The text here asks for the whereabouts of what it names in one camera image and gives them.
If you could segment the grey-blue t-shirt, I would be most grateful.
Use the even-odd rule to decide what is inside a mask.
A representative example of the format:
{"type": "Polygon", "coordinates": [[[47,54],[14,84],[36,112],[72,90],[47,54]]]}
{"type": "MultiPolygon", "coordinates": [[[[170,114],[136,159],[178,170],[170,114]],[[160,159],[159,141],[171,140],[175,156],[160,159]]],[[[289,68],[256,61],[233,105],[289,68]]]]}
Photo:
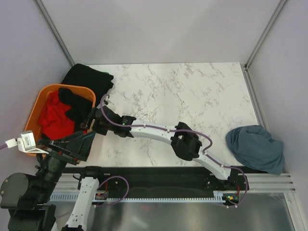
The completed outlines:
{"type": "Polygon", "coordinates": [[[283,173],[284,143],[273,139],[263,126],[234,128],[227,133],[225,140],[228,149],[242,165],[273,175],[283,173]]]}

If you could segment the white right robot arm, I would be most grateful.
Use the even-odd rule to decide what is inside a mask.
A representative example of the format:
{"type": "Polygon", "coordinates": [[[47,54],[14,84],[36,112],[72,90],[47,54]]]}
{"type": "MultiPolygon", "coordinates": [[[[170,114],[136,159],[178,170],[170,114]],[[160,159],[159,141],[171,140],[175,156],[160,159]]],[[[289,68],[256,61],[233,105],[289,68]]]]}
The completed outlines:
{"type": "Polygon", "coordinates": [[[179,122],[175,126],[158,125],[133,116],[120,116],[103,106],[100,109],[92,108],[80,128],[92,129],[101,135],[112,131],[122,138],[147,138],[166,143],[172,147],[179,159],[195,161],[209,170],[220,180],[223,188],[229,190],[238,183],[238,170],[223,163],[208,151],[213,141],[207,135],[192,130],[186,123],[179,122]]]}

